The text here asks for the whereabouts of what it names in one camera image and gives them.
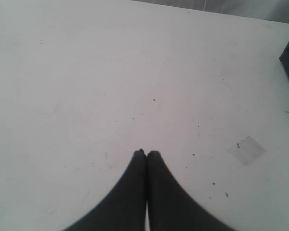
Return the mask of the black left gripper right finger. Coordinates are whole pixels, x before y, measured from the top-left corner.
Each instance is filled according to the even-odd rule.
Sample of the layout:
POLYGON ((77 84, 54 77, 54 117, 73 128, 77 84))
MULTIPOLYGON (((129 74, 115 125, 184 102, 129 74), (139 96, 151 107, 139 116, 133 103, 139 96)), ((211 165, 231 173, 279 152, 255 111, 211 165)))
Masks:
POLYGON ((180 186, 158 151, 147 155, 146 183, 151 231, 228 230, 180 186))

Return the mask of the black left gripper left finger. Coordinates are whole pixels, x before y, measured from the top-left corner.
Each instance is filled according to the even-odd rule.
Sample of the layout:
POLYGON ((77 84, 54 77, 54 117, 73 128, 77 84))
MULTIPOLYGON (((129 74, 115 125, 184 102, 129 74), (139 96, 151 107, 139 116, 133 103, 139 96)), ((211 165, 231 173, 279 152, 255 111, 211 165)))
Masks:
POLYGON ((133 153, 123 175, 105 198, 67 231, 144 231, 146 155, 133 153))

